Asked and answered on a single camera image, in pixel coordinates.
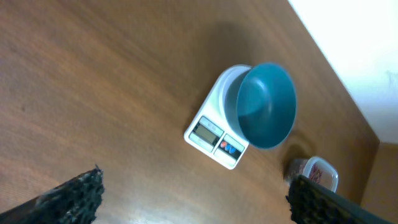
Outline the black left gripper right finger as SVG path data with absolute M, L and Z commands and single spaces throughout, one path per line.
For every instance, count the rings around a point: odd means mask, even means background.
M 292 179 L 286 199 L 298 224 L 391 224 L 303 175 Z

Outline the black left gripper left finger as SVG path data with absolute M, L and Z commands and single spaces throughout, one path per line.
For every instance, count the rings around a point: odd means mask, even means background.
M 1 224 L 93 223 L 103 193 L 103 170 L 95 167 L 2 212 Z

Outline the clear container of red beans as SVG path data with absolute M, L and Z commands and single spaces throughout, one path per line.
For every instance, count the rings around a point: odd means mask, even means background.
M 288 166 L 284 179 L 286 182 L 291 183 L 299 175 L 305 176 L 332 192 L 336 192 L 337 190 L 338 172 L 329 162 L 321 157 L 313 156 L 309 159 L 293 159 Z

